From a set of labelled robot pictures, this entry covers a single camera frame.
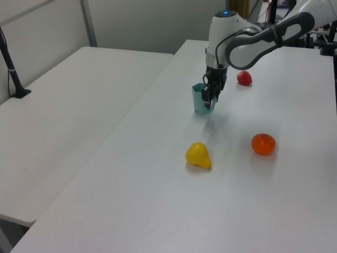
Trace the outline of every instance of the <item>teal plastic cup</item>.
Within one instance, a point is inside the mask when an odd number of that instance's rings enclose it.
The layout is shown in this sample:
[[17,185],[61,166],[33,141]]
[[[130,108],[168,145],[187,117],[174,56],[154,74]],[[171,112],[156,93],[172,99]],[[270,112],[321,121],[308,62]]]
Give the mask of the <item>teal plastic cup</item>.
[[216,98],[213,98],[211,108],[208,109],[205,107],[205,101],[201,98],[201,90],[205,87],[206,85],[204,83],[198,83],[192,86],[194,111],[198,114],[208,114],[213,112],[216,104]]

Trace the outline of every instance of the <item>yellow pear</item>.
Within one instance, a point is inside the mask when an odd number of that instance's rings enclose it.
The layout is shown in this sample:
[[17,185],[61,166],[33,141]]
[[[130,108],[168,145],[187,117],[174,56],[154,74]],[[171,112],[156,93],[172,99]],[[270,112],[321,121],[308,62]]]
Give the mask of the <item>yellow pear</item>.
[[186,151],[186,160],[192,165],[200,166],[204,169],[210,169],[212,161],[209,152],[204,143],[195,142]]

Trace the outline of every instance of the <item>white table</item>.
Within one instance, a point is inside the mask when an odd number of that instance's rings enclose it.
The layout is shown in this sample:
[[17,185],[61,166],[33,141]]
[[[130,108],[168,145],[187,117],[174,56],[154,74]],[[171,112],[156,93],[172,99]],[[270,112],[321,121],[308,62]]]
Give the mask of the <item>white table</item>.
[[[186,41],[13,253],[336,252],[332,59],[281,48],[250,69],[252,87],[230,68],[214,112],[197,115],[206,45]],[[261,132],[274,155],[251,149]],[[211,171],[186,164],[196,141]]]
[[0,106],[0,218],[31,226],[173,56],[84,47]]

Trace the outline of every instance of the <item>plastic orange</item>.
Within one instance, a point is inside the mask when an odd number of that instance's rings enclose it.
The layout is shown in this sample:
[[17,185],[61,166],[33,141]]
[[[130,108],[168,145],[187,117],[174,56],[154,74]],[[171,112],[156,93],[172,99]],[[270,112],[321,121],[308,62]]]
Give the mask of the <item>plastic orange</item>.
[[270,155],[274,152],[276,141],[273,137],[266,133],[259,133],[252,139],[253,150],[261,155]]

